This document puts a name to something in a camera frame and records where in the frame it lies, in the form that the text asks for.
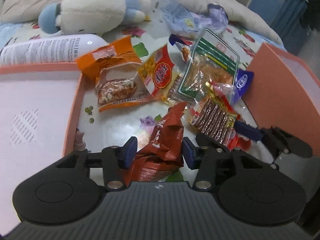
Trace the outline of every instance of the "red snack wrapper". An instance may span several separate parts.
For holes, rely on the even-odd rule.
[[[141,149],[131,167],[124,171],[124,181],[158,181],[183,166],[181,143],[186,102],[170,107],[155,126],[150,142]]]

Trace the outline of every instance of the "plush toy's blue hat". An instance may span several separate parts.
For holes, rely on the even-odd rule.
[[[39,15],[38,24],[40,28],[49,34],[56,33],[60,30],[56,26],[56,17],[60,14],[60,4],[52,3],[47,5]]]

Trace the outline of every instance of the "red oval logo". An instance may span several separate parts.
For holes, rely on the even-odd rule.
[[[160,62],[155,67],[153,82],[158,88],[165,88],[171,81],[172,69],[167,63]]]

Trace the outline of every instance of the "metal screw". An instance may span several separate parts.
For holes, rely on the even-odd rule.
[[[201,180],[196,183],[196,187],[199,189],[208,189],[211,187],[211,183],[206,180]]]
[[[113,180],[108,183],[108,187],[111,189],[120,189],[123,186],[123,183],[118,180]]]

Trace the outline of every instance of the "white stuffed animal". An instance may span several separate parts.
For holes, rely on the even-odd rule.
[[[120,24],[136,24],[145,19],[151,0],[63,0],[52,3],[39,15],[46,33],[95,33],[102,35]]]

